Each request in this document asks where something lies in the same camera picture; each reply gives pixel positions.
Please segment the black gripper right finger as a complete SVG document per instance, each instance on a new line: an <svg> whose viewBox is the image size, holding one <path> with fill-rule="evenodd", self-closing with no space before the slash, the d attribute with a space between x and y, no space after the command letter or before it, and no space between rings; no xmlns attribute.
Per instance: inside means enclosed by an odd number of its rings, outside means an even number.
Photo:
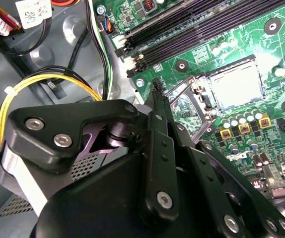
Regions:
<svg viewBox="0 0 285 238"><path fill-rule="evenodd" d="M180 216L169 238L285 238L285 216L211 143L194 143L171 123L175 141Z"/></svg>

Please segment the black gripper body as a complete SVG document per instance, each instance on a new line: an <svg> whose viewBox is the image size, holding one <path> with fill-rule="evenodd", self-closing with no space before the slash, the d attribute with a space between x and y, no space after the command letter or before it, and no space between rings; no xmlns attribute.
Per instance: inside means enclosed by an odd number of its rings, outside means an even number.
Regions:
<svg viewBox="0 0 285 238"><path fill-rule="evenodd" d="M217 227L189 174L176 171L179 216L148 224L139 213L143 158L125 155L53 195L31 232L33 238L241 238L229 224Z"/></svg>

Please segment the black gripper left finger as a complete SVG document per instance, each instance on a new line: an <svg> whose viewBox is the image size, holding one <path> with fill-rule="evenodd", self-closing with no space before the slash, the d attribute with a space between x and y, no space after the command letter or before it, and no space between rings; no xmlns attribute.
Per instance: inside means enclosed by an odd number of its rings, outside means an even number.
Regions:
<svg viewBox="0 0 285 238"><path fill-rule="evenodd" d="M155 90L139 108L118 99L14 110L1 141L1 183L27 198L39 217L61 189L122 156L139 155L141 217L175 221L180 205L172 122L168 98Z"/></svg>

